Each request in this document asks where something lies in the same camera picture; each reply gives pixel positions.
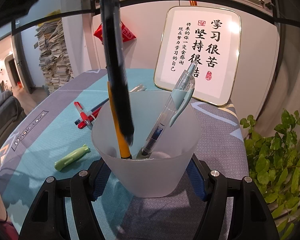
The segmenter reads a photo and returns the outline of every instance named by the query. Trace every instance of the gray chair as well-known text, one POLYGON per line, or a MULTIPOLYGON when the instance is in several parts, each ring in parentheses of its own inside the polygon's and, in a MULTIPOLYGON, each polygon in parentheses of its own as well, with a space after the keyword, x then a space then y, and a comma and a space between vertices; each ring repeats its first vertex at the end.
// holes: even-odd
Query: gray chair
POLYGON ((18 99, 12 92, 4 91, 0 95, 0 148, 25 117, 18 99))

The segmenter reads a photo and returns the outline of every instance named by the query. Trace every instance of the teal tablecloth section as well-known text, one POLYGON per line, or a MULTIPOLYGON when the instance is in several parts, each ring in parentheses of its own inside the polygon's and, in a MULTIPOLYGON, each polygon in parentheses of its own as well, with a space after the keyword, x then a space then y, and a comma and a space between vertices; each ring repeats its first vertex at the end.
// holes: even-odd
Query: teal tablecloth section
MULTIPOLYGON (((142 83, 154 85, 152 69, 127 69, 129 90, 142 83)), ((44 180, 71 178, 100 158, 91 142, 88 128, 79 130, 74 121, 79 114, 74 101, 89 110, 108 97, 107 71, 80 74, 47 97, 10 135, 0 150, 0 193, 17 231, 44 180), (54 169, 55 161, 87 144, 91 149, 80 160, 54 169)), ((195 151, 212 169, 226 177, 242 179, 248 165, 240 126, 232 104, 215 107, 192 99, 191 105, 201 123, 201 140, 195 151)), ((141 199, 130 194, 111 174, 104 193, 92 203, 106 240, 158 239, 191 240, 201 220, 205 203, 194 194, 186 174, 177 188, 163 198, 141 199)), ((66 213, 72 240, 77 240, 71 200, 66 213)), ((227 238, 232 213, 228 200, 220 239, 227 238)))

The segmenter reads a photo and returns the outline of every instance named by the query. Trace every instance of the light blue pen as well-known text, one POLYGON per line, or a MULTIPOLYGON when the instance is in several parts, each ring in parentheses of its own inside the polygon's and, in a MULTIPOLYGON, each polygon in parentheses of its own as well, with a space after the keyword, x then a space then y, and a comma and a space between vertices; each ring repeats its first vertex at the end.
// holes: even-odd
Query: light blue pen
POLYGON ((194 76, 193 72, 198 65, 197 61, 193 61, 188 70, 184 70, 172 90, 168 101, 165 104, 157 122, 152 128, 145 145, 140 149, 137 159, 147 159, 150 157, 154 146, 157 143, 159 136, 162 134, 164 128, 169 125, 171 127, 178 116, 188 105, 194 92, 194 76))

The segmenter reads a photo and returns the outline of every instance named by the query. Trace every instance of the green plant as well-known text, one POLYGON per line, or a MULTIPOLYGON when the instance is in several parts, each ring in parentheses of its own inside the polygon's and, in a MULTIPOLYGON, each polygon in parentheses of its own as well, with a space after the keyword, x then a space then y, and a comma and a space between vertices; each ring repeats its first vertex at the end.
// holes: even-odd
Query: green plant
POLYGON ((288 213, 288 218, 277 227, 278 232, 286 228, 281 237, 284 240, 294 227, 294 223, 287 226, 288 221, 292 221, 292 217, 300 220, 300 215, 295 216, 300 200, 300 142, 294 131, 300 126, 299 112, 290 114, 283 109, 281 123, 276 125, 276 133, 271 137, 262 137, 254 130, 253 115, 241 119, 240 124, 249 129, 244 145, 250 177, 267 203, 276 201, 278 207, 272 212, 273 218, 284 209, 288 213))

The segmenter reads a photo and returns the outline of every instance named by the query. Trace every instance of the black pen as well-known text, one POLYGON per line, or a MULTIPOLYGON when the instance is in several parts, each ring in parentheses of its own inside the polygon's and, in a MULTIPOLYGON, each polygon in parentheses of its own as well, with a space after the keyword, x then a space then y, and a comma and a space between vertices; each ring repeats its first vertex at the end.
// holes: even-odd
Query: black pen
POLYGON ((119 128, 127 143, 132 145, 134 126, 122 53, 119 0, 100 0, 100 11, 108 79, 119 128))

